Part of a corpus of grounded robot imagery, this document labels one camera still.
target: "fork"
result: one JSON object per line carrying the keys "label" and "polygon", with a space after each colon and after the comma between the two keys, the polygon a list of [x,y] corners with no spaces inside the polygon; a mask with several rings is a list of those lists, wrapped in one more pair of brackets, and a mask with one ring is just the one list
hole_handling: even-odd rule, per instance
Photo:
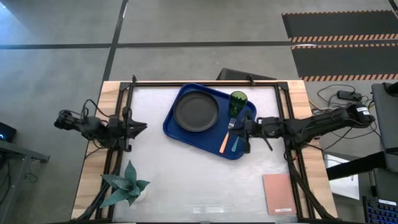
{"label": "fork", "polygon": [[230,121],[229,121],[229,124],[228,124],[228,132],[226,133],[226,135],[225,135],[225,137],[224,137],[224,141],[223,141],[223,143],[221,144],[220,153],[224,153],[226,143],[228,142],[229,130],[234,128],[235,121],[236,121],[235,118],[231,118]]}

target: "gray floor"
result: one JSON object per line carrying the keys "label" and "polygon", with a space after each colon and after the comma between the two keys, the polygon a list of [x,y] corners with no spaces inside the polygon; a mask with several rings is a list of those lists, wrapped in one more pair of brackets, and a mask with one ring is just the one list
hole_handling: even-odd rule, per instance
{"label": "gray floor", "polygon": [[[2,44],[110,43],[122,0],[0,0]],[[287,40],[283,12],[391,9],[388,0],[130,0],[120,43]],[[39,181],[23,186],[12,223],[67,221],[87,142],[53,126],[59,110],[97,99],[108,49],[0,50],[0,121],[18,129],[16,143],[51,154],[32,166]],[[110,80],[214,80],[228,67],[278,79],[298,79],[289,47],[117,49]],[[372,82],[345,82],[370,96]],[[328,83],[307,83],[309,97]],[[338,88],[323,92],[330,96]],[[363,133],[356,130],[351,133]],[[322,146],[335,141],[322,138]],[[330,151],[365,156],[379,150],[370,134]],[[359,221],[338,204],[339,216]]]}

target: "metal stand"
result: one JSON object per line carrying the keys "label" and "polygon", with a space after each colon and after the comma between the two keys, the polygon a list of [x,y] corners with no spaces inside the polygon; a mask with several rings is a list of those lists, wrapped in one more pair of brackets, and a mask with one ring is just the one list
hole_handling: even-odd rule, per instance
{"label": "metal stand", "polygon": [[15,158],[15,160],[21,161],[20,168],[13,172],[15,175],[13,175],[13,178],[11,179],[10,189],[3,203],[0,205],[0,223],[7,223],[15,204],[19,188],[21,187],[22,181],[25,179],[25,174],[28,171],[29,163],[32,159],[38,159],[41,163],[47,163],[50,156],[16,146],[6,141],[0,141],[0,151],[5,154],[11,154],[13,159]]}
{"label": "metal stand", "polygon": [[360,159],[327,168],[326,172],[328,173],[329,180],[335,180],[354,174],[369,172],[375,168],[385,169],[386,167],[384,152],[377,152]]}

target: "blue plastic tray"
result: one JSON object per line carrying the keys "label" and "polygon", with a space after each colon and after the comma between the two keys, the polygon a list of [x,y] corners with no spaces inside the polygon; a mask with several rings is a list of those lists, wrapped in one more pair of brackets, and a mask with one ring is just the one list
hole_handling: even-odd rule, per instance
{"label": "blue plastic tray", "polygon": [[[180,98],[185,93],[189,93],[190,91],[205,91],[211,94],[220,107],[220,112],[218,116],[217,122],[206,131],[202,132],[191,132],[186,131],[185,129],[181,128],[174,119],[173,116],[173,108],[174,104],[178,98]],[[208,152],[214,153],[216,155],[222,156],[227,159],[239,159],[243,156],[243,149],[244,149],[244,141],[243,139],[239,138],[238,146],[233,152],[232,146],[235,143],[237,135],[230,134],[228,138],[227,145],[225,147],[224,153],[220,153],[220,147],[223,143],[225,134],[228,131],[228,124],[230,121],[229,117],[229,94],[207,88],[203,85],[199,85],[196,83],[189,83],[185,84],[181,87],[180,92],[178,93],[175,101],[168,113],[166,120],[163,123],[163,131],[167,136],[171,138],[180,140],[192,146],[198,147],[200,149],[206,150]],[[239,116],[236,118],[236,122],[241,121],[244,118],[245,111],[249,110],[252,114],[252,117],[256,117],[256,107],[253,103],[248,101],[247,105],[243,108],[242,112],[240,112]]]}

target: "succulent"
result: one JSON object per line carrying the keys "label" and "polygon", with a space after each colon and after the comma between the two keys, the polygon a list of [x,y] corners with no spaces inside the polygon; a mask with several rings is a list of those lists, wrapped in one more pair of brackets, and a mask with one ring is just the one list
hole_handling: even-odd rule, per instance
{"label": "succulent", "polygon": [[138,198],[138,196],[140,196],[141,192],[149,184],[148,181],[137,180],[137,172],[132,166],[131,161],[129,161],[129,164],[124,171],[124,178],[109,174],[104,174],[101,176],[110,186],[116,190],[104,200],[100,208],[113,205],[122,200],[127,200],[129,205],[132,205],[132,203]]}

